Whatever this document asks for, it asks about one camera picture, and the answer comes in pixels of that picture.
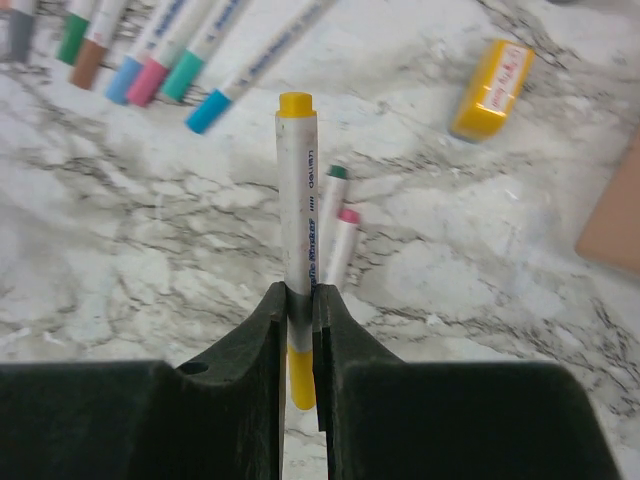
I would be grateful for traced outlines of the white marker yellow cap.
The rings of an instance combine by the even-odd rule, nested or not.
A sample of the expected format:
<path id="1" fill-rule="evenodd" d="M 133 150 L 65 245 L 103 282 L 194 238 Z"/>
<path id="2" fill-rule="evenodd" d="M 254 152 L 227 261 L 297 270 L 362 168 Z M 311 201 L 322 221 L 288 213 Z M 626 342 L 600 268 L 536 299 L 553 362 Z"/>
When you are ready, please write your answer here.
<path id="1" fill-rule="evenodd" d="M 281 94 L 275 128 L 291 397 L 297 408 L 309 410 L 316 404 L 312 303 L 318 282 L 318 121 L 312 96 Z"/>

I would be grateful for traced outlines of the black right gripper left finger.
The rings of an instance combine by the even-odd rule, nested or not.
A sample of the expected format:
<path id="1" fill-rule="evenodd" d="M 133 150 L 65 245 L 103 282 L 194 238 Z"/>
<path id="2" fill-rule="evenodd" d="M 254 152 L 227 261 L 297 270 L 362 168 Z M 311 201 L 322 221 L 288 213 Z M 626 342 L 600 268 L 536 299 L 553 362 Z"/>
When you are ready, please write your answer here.
<path id="1" fill-rule="evenodd" d="M 193 359 L 1 368 L 5 479 L 278 479 L 286 296 Z"/>

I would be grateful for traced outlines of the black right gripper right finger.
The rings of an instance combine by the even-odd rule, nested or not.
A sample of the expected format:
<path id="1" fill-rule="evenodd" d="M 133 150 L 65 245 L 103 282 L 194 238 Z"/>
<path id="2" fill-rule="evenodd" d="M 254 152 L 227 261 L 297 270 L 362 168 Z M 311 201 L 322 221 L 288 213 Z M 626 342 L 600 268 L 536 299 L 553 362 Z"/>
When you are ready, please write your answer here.
<path id="1" fill-rule="evenodd" d="M 403 361 L 326 285 L 313 343 L 333 479 L 620 477 L 585 390 L 560 365 Z"/>

